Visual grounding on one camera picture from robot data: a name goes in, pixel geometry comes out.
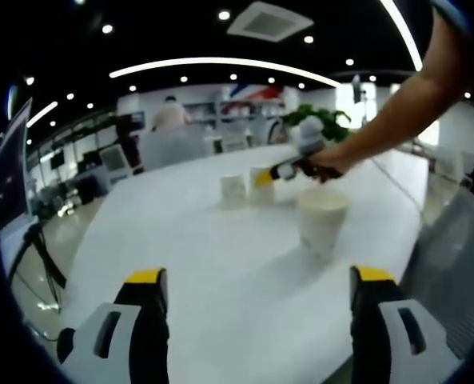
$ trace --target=white cup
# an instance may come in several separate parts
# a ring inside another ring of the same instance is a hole
[[[244,176],[235,174],[221,178],[221,205],[223,208],[238,209],[247,204]]]
[[[254,185],[258,175],[268,169],[269,167],[265,166],[255,166],[251,168],[249,173],[249,201],[252,204],[267,205],[272,204],[275,201],[276,193],[273,182],[258,187]]]
[[[323,262],[333,256],[349,205],[347,196],[325,186],[305,190],[297,199],[301,243]]]

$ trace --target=desk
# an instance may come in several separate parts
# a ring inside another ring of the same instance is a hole
[[[26,233],[36,223],[38,223],[37,217],[23,214],[0,233],[0,255],[6,274],[13,268],[18,253],[26,244],[24,239]]]
[[[168,269],[169,378],[182,383],[313,383],[352,353],[349,267],[401,278],[420,214],[364,162],[332,187],[352,200],[321,268],[299,247],[295,197],[314,182],[277,182],[277,204],[223,211],[219,177],[293,154],[267,146],[169,166],[119,182],[86,231],[69,276],[62,325],[76,328],[112,302],[135,270]],[[426,160],[377,158],[423,206]]]

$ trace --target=mesh chair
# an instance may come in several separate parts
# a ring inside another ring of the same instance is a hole
[[[132,175],[132,168],[130,168],[120,144],[109,146],[101,150],[100,158],[107,170],[111,185]]]
[[[402,286],[446,329],[465,358],[474,343],[474,196],[461,189],[420,235]]]
[[[144,170],[156,170],[207,156],[203,130],[192,126],[150,132],[141,140]]]
[[[222,123],[217,128],[222,136],[222,150],[234,152],[249,148],[245,131],[247,126],[241,122]]]

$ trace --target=potted plant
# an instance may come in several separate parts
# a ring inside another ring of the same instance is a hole
[[[320,108],[314,110],[310,104],[301,104],[297,110],[283,117],[285,126],[293,128],[298,126],[308,116],[315,116],[322,123],[322,135],[331,142],[342,142],[349,136],[349,130],[338,123],[338,117],[345,116],[349,121],[350,117],[342,110],[326,110]]]

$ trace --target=monitor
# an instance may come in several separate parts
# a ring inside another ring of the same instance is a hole
[[[119,134],[129,133],[144,128],[144,112],[123,114],[116,118],[116,132]]]
[[[50,168],[52,170],[56,170],[58,167],[64,164],[64,151],[57,152],[51,159],[50,159]]]

